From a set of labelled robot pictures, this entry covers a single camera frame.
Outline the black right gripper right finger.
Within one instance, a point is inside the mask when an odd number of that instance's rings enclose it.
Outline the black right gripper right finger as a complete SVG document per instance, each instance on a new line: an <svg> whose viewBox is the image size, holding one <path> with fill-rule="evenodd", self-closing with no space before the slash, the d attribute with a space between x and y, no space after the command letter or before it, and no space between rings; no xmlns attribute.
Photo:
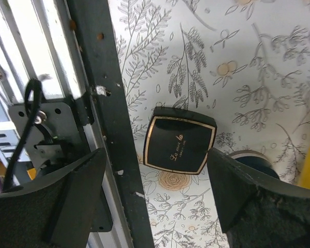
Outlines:
<svg viewBox="0 0 310 248"><path fill-rule="evenodd" d="M208 174L230 247L310 247L310 189L276 179L221 151Z"/></svg>

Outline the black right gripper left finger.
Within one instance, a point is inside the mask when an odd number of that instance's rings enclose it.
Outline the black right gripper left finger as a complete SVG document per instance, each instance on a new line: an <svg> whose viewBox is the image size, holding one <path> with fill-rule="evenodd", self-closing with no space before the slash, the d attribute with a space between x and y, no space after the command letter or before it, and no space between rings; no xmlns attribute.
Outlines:
<svg viewBox="0 0 310 248"><path fill-rule="evenodd" d="M86 247L105 167L98 148L0 193L0 247Z"/></svg>

